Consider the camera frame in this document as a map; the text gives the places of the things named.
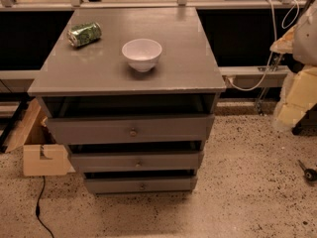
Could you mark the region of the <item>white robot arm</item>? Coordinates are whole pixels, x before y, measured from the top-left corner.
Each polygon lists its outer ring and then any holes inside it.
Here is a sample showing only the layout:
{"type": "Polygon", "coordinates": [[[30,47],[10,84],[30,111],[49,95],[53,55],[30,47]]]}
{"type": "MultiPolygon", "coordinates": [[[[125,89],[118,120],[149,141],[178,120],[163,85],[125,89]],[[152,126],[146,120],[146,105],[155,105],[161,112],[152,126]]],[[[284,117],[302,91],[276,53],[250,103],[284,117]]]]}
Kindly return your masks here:
{"type": "Polygon", "coordinates": [[[273,112],[274,128],[290,131],[317,105],[317,1],[270,49],[303,64],[301,71],[286,76],[273,112]]]}

